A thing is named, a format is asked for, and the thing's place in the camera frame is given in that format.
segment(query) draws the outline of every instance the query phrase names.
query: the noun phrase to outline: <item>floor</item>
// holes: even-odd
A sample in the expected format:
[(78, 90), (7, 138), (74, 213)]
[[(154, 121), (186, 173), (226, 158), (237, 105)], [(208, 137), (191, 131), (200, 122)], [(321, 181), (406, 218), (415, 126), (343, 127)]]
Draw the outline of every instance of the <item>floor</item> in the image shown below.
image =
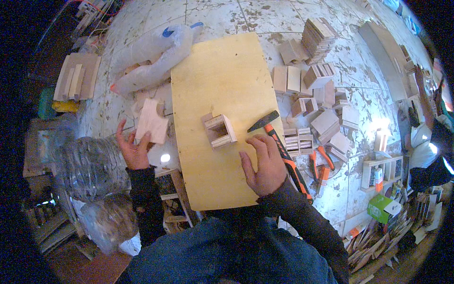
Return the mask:
[[(131, 106), (133, 96), (122, 97), (110, 91), (113, 75), (110, 74), (112, 58), (141, 36), (153, 30), (164, 30), (169, 25), (203, 22), (204, 29), (197, 41), (211, 40), (227, 35), (256, 32), (262, 45), (268, 68), (283, 65), (277, 46), (287, 39), (300, 39), (308, 17), (325, 17), (340, 34), (326, 62), (333, 62), (337, 69), (336, 87), (345, 87), (350, 102), (360, 111), (360, 130), (343, 130), (354, 140), (355, 149), (350, 153), (348, 164), (343, 164), (331, 174), (324, 195), (317, 198), (314, 206), (344, 236), (367, 218), (367, 203), (374, 193), (360, 190), (362, 161), (373, 159), (372, 148), (375, 129), (384, 120), (389, 121), (393, 135), (388, 141), (389, 154), (401, 152), (400, 132), (397, 123), (398, 106), (393, 104), (386, 81), (371, 51), (358, 34), (359, 26), (370, 19), (381, 23), (395, 37), (398, 44), (405, 44), (414, 62), (432, 70), (427, 52), (421, 41), (404, 25), (402, 20), (377, 0), (369, 0), (372, 9), (367, 11), (353, 0), (305, 0), (305, 1), (233, 1), (233, 0), (130, 0), (113, 20), (107, 33), (107, 42), (98, 71), (93, 100), (87, 101), (79, 112), (78, 136), (103, 138), (113, 135), (118, 122), (127, 118), (126, 127), (133, 129)], [(156, 146), (149, 154), (151, 164), (179, 168), (178, 149), (173, 128), (170, 84), (150, 90), (156, 98), (165, 100), (164, 114), (170, 119), (169, 138), (162, 146)], [(284, 128), (303, 127), (311, 118), (289, 117), (293, 98), (278, 96)], [(162, 154), (170, 154), (171, 160), (162, 164)], [(308, 157), (295, 160), (307, 184)], [(310, 191), (314, 193), (315, 184)]]

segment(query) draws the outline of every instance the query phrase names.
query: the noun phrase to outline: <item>hammer head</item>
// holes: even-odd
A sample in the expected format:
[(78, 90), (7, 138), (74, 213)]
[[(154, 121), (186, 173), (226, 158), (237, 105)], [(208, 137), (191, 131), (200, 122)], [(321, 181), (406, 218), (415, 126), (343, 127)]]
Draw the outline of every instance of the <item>hammer head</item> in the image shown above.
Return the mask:
[(247, 130), (247, 132), (251, 132), (251, 131), (254, 131), (256, 129), (259, 129), (259, 128), (262, 128), (264, 127), (265, 125), (267, 125), (268, 123), (272, 122), (273, 120), (275, 120), (276, 118), (279, 117), (279, 113), (277, 112), (277, 110), (274, 110), (272, 111), (271, 113), (265, 115), (264, 117), (260, 118), (256, 123), (254, 123), (254, 125), (249, 128)]

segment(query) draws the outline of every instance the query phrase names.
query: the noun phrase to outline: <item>yellow plywood board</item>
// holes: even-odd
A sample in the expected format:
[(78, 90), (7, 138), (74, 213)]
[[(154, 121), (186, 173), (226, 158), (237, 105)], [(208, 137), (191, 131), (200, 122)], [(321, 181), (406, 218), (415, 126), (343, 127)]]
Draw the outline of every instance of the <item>yellow plywood board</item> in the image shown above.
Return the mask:
[[(257, 156), (245, 139), (258, 119), (278, 110), (270, 72), (256, 33), (232, 35), (192, 46), (192, 53), (172, 69), (172, 98), (181, 169), (192, 210), (255, 205), (246, 184), (239, 151), (257, 169)], [(238, 139), (211, 148), (201, 117), (225, 115)], [(282, 121), (272, 122), (283, 140)]]

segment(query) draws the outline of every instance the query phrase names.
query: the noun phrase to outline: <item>hand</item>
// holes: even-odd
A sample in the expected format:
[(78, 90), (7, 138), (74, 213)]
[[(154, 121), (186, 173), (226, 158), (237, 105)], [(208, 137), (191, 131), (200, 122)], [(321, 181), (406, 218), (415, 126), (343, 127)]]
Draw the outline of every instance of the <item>hand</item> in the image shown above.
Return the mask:
[(126, 165), (130, 169), (146, 169), (150, 166), (148, 162), (148, 150), (153, 147), (153, 143), (150, 143), (151, 134), (148, 131), (145, 133), (143, 138), (140, 140), (139, 145), (134, 144), (134, 138), (136, 137), (136, 131), (134, 130), (128, 136), (128, 141), (123, 137), (123, 127), (126, 123), (126, 119), (123, 119), (118, 124), (117, 133), (115, 137), (120, 145), (121, 153), (123, 154)]
[(287, 176), (287, 169), (276, 142), (270, 136), (255, 135), (246, 139), (246, 143), (252, 145), (257, 151), (258, 165), (258, 171), (255, 172), (251, 158), (246, 152), (240, 152), (247, 185), (260, 197), (275, 192)]

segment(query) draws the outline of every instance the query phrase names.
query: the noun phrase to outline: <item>green box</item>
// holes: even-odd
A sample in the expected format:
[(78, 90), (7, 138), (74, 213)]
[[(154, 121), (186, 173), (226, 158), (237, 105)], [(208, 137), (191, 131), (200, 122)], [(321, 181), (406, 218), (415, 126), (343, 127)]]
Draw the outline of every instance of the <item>green box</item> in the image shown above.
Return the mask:
[(379, 194), (369, 201), (367, 214), (380, 223), (387, 224), (390, 215), (396, 216), (401, 209), (402, 205), (399, 202)]

